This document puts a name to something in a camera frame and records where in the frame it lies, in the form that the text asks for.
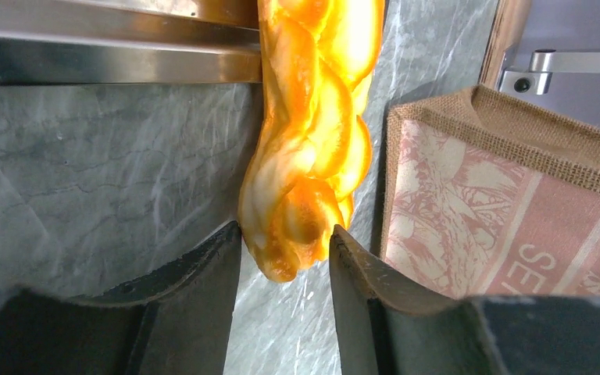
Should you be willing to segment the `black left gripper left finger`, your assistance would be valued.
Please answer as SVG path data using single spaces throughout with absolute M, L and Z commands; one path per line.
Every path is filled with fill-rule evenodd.
M 102 295 L 0 290 L 0 374 L 221 374 L 241 265 L 230 222 Z

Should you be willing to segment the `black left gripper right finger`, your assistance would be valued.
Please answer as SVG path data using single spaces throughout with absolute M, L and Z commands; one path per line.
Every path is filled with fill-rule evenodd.
M 345 229 L 330 240 L 345 374 L 600 374 L 600 297 L 452 299 L 399 273 Z

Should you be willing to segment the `burlap grocery bag pink print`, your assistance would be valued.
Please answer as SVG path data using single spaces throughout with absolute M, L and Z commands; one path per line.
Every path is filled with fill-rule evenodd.
M 387 115 L 381 258 L 451 298 L 600 295 L 600 129 L 483 86 Z

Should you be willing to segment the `orange braided bread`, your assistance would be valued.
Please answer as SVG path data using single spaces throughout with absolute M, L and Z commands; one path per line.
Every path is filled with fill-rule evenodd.
M 261 272 L 285 283 L 348 228 L 372 159 L 363 120 L 382 1 L 261 1 L 263 122 L 237 209 Z

